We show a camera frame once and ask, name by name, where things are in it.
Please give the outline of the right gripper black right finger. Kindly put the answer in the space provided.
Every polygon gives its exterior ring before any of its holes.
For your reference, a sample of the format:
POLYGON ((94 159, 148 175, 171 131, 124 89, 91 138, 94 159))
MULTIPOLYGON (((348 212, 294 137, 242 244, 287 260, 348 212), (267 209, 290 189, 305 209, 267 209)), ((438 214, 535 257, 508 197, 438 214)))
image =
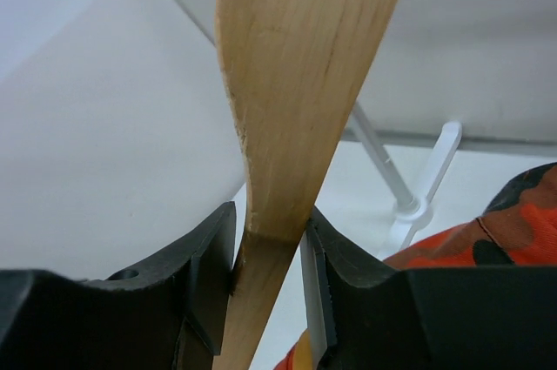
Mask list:
POLYGON ((316 369, 553 369, 556 270, 396 270, 313 211, 300 243, 316 369))

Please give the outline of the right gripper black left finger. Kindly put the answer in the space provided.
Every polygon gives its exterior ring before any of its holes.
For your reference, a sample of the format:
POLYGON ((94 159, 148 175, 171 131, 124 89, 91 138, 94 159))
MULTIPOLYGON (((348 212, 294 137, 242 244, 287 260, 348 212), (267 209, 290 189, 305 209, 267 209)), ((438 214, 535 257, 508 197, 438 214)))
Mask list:
POLYGON ((209 369, 221 352, 236 209, 105 280, 1 273, 4 369, 209 369))

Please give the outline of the orange camouflage trousers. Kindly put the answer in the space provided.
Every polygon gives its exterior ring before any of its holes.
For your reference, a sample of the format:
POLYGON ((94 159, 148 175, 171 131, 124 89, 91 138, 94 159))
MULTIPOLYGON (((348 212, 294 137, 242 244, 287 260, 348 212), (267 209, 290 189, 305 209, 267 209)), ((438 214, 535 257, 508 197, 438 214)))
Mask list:
POLYGON ((399 270, 556 265, 556 164, 509 180, 477 218, 384 259, 399 270))

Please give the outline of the wooden clothes hanger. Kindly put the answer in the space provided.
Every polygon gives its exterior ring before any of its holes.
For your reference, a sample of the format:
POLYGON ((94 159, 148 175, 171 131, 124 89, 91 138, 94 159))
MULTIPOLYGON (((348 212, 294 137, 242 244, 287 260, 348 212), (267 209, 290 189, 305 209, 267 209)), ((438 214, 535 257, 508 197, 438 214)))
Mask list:
POLYGON ((398 0, 217 0, 245 229, 217 369, 253 360, 398 0))

